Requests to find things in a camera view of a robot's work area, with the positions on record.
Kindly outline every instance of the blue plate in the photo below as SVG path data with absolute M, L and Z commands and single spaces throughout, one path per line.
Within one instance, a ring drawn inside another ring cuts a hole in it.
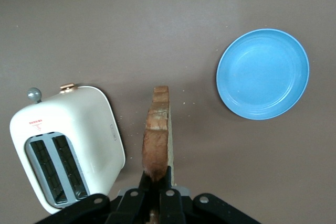
M 294 106 L 308 78 L 308 57 L 301 44 L 284 31 L 260 29 L 226 49 L 217 69 L 217 88 L 234 113 L 264 120 Z

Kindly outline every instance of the toaster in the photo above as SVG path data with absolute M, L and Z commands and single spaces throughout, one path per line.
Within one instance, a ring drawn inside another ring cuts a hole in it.
M 35 101 L 10 121 L 10 134 L 33 190 L 51 214 L 96 193 L 107 195 L 125 164 L 125 153 L 108 99 L 73 83 Z

